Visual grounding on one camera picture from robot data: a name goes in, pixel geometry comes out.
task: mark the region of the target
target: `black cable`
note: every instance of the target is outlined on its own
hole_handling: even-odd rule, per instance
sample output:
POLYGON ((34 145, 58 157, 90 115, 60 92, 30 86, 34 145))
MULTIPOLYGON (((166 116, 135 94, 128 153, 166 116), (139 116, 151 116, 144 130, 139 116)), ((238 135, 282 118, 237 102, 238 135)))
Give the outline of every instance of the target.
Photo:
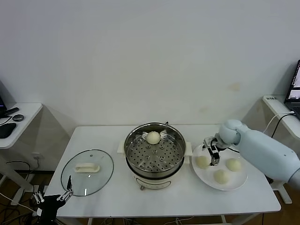
POLYGON ((228 148, 228 149, 230 149, 231 151, 234 151, 234 152, 236 152, 236 153, 239 153, 239 151, 234 150, 234 149, 232 149, 232 148, 228 148))
POLYGON ((280 121, 281 121, 284 117, 290 116, 290 115, 295 115, 295 114, 294 114, 294 113, 291 113, 291 114, 284 115, 284 116, 282 116, 282 117, 278 120, 278 123, 277 123, 277 125, 276 125, 276 127, 275 127, 275 129, 274 129, 274 131, 273 131, 273 134, 272 134, 271 138, 273 138, 273 136, 274 136, 274 134, 275 134, 275 132, 276 132, 276 130, 277 130, 277 127, 278 127, 280 121))
POLYGON ((29 165, 29 163, 26 163, 24 161, 9 161, 9 162, 6 162, 6 164, 8 164, 8 163, 25 163, 28 166, 28 170, 30 171, 30 165, 29 165))
POLYGON ((24 217, 27 217, 28 215, 31 215, 31 212, 26 213, 26 214, 21 214, 21 215, 17 216, 16 218, 13 218, 11 221, 9 221, 9 223, 5 223, 5 225, 8 225, 8 224, 14 222, 16 219, 18 219, 18 220, 19 220, 19 224, 21 224, 20 219, 21 219, 21 218, 24 218, 24 217))
POLYGON ((8 116, 8 117, 9 117, 8 120, 5 121, 4 123, 0 123, 0 126, 3 125, 3 124, 6 124, 12 118, 12 116, 8 116))

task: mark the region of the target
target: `white cable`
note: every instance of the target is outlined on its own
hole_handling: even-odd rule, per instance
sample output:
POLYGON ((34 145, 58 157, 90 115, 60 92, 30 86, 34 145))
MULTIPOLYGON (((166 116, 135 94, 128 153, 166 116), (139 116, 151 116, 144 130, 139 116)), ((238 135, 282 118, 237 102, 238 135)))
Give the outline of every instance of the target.
MULTIPOLYGON (((187 218, 187 219, 179 219, 179 220, 177 220, 177 221, 182 221, 182 220, 189 220, 189 219, 192 219, 192 218, 194 218, 194 216, 193 217, 191 217, 191 218, 187 218)), ((167 222, 167 223, 165 223, 164 225, 166 225, 166 224, 171 224, 171 223, 175 223, 175 221, 172 221, 172 222, 167 222)))
MULTIPOLYGON (((21 205, 21 204, 19 204, 19 203, 15 202, 14 200, 12 200, 12 199, 10 199, 10 198, 6 197, 6 196, 5 196, 4 194, 2 194, 2 193, 0 193, 0 195, 2 195, 3 197, 5 197, 5 198, 7 198, 7 199, 11 200, 12 202, 14 202, 14 203, 16 203, 16 204, 18 204, 18 205, 21 205)), ((28 208, 28 207, 27 207, 27 206, 25 206, 25 205, 21 205, 21 206, 23 206, 23 207, 25 207, 25 208, 29 209, 30 211, 33 211, 31 208, 28 208)))
POLYGON ((275 116, 273 116, 273 118, 270 120, 270 122, 268 123, 267 127, 265 128, 265 130, 263 131, 266 132, 266 130, 268 129, 268 127, 270 126, 271 122, 279 115, 284 115, 284 114, 290 114, 290 113, 295 113, 294 111, 290 111, 290 112, 283 112, 283 113, 278 113, 275 116))

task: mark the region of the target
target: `table leg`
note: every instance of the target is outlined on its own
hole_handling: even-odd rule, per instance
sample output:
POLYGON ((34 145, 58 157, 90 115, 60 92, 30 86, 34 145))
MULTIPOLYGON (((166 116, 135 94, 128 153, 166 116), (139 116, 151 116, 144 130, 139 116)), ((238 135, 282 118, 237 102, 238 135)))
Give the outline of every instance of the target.
POLYGON ((32 187, 31 184, 27 182, 20 174, 7 165, 2 157, 0 157, 0 173, 9 177, 13 182, 25 190, 30 190, 32 187))
POLYGON ((76 218, 59 217, 58 219, 66 225, 83 225, 76 218))
POLYGON ((273 191, 279 192, 279 194, 280 194, 282 200, 285 202, 285 204, 292 204, 292 200, 283 185, 284 185, 284 182, 275 180, 271 184, 271 187, 272 187, 273 191))
POLYGON ((92 225, 92 223, 93 223, 93 218, 89 218, 88 225, 92 225))
POLYGON ((0 187, 1 185, 4 183, 4 181, 6 180, 6 176, 4 175, 1 179, 0 179, 0 187))
POLYGON ((253 218, 256 217, 257 215, 259 215, 259 213, 248 214, 248 215, 240 215, 240 216, 236 217, 236 218, 232 221, 232 225, 242 225, 242 224, 248 222, 249 220, 253 219, 253 218))

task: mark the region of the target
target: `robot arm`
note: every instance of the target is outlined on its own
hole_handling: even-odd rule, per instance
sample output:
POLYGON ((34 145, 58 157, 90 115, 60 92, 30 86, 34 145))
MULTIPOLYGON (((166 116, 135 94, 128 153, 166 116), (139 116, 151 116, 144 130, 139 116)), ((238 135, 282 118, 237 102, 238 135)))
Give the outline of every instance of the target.
POLYGON ((204 140, 212 156, 212 165, 214 148, 220 151, 233 145, 249 163, 271 179, 285 181, 300 189, 300 160, 292 149, 275 139, 249 129, 239 120, 226 121, 212 138, 217 140, 215 146, 211 138, 204 140))

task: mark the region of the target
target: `white wall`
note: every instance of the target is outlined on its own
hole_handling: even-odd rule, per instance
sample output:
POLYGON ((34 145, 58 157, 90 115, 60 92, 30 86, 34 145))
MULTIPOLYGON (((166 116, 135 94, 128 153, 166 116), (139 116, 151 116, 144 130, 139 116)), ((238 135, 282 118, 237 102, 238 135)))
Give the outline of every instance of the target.
POLYGON ((4 0, 6 99, 78 125, 221 123, 282 94, 300 57, 298 0, 4 0))

